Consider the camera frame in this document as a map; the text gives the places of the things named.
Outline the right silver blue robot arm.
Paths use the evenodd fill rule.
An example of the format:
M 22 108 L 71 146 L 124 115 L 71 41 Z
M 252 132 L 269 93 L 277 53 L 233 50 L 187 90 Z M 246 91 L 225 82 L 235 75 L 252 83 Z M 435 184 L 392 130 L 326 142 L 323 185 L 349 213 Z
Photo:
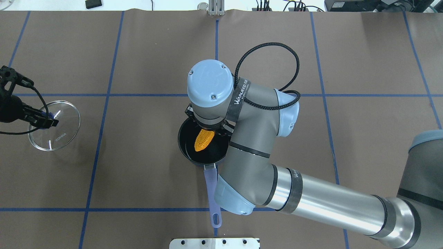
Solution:
M 298 120 L 298 92 L 252 83 L 207 59 L 188 72 L 187 94 L 190 116 L 204 132 L 228 134 L 214 194 L 221 208 L 249 215 L 262 205 L 387 248 L 442 248 L 442 129 L 412 140 L 397 194 L 383 197 L 310 176 L 294 162 L 274 164 L 276 140 L 288 137 Z

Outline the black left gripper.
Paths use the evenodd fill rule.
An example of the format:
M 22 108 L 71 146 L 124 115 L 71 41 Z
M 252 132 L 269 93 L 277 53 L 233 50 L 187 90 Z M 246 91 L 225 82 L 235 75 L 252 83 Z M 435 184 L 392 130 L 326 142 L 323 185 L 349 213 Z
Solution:
M 50 129 L 56 127 L 59 120 L 49 117 L 49 115 L 31 106 L 23 106 L 21 99 L 15 95 L 1 96 L 0 98 L 0 121 L 11 123 L 24 118 L 30 126 L 38 129 Z

